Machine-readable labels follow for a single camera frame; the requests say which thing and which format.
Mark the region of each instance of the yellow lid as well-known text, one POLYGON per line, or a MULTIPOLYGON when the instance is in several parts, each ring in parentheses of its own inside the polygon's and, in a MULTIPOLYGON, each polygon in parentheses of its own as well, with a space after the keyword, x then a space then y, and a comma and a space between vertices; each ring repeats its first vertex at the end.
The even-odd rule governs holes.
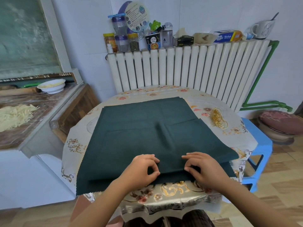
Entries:
POLYGON ((128 37, 129 38, 137 38, 138 34, 137 33, 131 33, 131 34, 128 34, 128 37))
POLYGON ((113 37, 114 33, 103 33, 104 37, 113 37))

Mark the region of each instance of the green pipe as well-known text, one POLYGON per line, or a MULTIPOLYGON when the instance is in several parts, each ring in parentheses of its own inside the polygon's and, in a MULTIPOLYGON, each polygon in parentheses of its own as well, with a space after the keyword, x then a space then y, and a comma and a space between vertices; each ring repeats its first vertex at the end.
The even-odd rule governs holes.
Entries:
POLYGON ((262 65, 260 72, 258 73, 255 82, 252 85, 252 88, 250 89, 244 103, 242 104, 242 107, 240 111, 244 110, 259 110, 259 109, 267 109, 267 108, 275 108, 275 107, 282 107, 286 108, 288 112, 292 111, 292 107, 289 107, 286 105, 286 103, 279 102, 277 100, 267 101, 267 102, 261 102, 261 103, 248 103, 249 98, 251 97, 257 83, 259 82, 272 54, 274 53, 275 49, 278 47, 279 41, 270 41, 268 46, 271 46, 271 49, 269 51, 269 54, 267 55, 264 64, 262 65), (265 104, 276 104, 276 105, 269 105, 269 106, 262 106, 262 107, 252 107, 252 106, 259 106, 259 105, 265 105, 265 104))

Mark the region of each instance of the person's left hand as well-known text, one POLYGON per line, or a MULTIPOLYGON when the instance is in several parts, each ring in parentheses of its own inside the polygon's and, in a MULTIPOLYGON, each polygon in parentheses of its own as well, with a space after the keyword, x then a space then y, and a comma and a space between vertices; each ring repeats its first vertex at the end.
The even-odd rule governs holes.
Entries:
POLYGON ((131 164, 117 178, 119 185, 125 188, 127 193, 148 186, 160 175, 156 164, 159 162, 160 160, 154 154, 142 154, 134 157, 131 164), (150 175, 147 174, 148 167, 152 167, 154 170, 150 175))

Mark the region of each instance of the red floral cushion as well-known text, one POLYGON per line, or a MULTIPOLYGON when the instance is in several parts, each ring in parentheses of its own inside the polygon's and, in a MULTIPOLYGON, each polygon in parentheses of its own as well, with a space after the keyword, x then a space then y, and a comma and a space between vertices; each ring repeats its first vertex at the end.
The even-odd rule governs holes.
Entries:
POLYGON ((303 134, 303 119, 282 111, 268 110, 260 114, 260 119, 267 126, 278 131, 293 134, 303 134))

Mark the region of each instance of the blue plastic stool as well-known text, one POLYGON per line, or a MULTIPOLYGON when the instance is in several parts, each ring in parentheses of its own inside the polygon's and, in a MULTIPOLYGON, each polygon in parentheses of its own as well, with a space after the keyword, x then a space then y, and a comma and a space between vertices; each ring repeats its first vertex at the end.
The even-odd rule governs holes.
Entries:
POLYGON ((250 192, 253 193, 258 189, 257 182, 272 153, 272 141, 262 131, 260 131, 251 121, 245 118, 242 119, 245 124, 245 127, 258 142, 256 149, 252 152, 251 155, 261 155, 261 158, 257 164, 255 164, 251 159, 248 159, 248 162, 254 168, 255 173, 250 177, 243 177, 243 181, 242 181, 242 184, 252 184, 250 192))

